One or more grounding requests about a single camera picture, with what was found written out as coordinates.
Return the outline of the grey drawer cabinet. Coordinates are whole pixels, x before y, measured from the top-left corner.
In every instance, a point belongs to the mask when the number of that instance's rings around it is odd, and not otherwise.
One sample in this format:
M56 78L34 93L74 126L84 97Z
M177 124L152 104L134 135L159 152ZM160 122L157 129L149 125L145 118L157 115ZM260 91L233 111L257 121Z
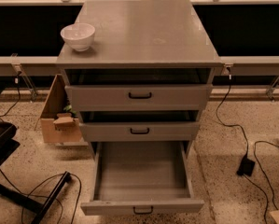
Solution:
M221 61L188 0L88 0L77 23L95 28L85 51L64 46L66 86L210 85ZM76 111L81 123L199 122L202 110Z

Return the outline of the grey top drawer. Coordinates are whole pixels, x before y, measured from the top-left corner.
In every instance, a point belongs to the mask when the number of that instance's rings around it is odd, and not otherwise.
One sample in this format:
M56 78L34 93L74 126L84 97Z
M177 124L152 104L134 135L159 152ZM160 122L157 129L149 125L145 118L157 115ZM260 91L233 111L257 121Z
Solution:
M202 110L210 85L66 86L76 111Z

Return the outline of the grey middle drawer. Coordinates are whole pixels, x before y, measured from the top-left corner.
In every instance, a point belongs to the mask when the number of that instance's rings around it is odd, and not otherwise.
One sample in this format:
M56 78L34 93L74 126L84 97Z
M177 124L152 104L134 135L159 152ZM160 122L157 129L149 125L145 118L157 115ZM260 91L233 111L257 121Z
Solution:
M117 141L192 141L199 122L106 122L81 123L83 138L88 142Z

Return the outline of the grey open bottom drawer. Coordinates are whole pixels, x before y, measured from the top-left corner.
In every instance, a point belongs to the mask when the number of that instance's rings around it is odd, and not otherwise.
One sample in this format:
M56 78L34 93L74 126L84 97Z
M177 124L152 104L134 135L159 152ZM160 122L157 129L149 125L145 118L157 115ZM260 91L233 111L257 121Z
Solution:
M94 190L81 205L87 216L197 213L186 144L180 141L97 145Z

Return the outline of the cardboard box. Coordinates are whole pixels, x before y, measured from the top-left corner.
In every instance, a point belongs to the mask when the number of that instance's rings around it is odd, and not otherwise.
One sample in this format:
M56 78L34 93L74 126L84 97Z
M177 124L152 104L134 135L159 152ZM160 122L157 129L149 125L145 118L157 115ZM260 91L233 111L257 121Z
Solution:
M45 143L79 142L82 138L78 119L68 119L68 113L64 111L68 103L64 86L63 77L56 75L40 116Z

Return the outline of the white ceramic bowl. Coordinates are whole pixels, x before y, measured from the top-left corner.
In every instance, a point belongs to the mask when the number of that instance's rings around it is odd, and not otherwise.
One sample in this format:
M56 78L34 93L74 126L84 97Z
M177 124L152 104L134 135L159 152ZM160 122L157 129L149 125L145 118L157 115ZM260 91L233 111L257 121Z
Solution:
M85 51L93 44L95 28L87 23L74 23L62 28L61 37L71 49Z

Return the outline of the black power adapter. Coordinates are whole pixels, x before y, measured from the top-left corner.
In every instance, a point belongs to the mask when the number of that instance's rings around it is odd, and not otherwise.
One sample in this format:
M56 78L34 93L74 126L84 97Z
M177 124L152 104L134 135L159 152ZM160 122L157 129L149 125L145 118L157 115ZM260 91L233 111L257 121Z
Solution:
M243 156L240 166L236 172L237 175L248 175L251 176L254 170L255 162L248 159L246 155Z

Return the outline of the black chair base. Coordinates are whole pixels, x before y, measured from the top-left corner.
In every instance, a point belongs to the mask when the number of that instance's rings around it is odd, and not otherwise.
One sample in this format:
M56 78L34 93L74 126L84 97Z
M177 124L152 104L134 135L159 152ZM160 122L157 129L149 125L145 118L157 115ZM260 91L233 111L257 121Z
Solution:
M46 91L36 101L29 92L6 90L0 95L0 120L9 121L17 128L20 146L0 168L0 181L15 186L23 193L32 192L37 199L50 193L60 174L69 172L72 181L62 190L59 200L46 214L46 224L78 224L82 214L78 210L78 194L82 185L78 166L82 160L73 147L45 143L40 116Z

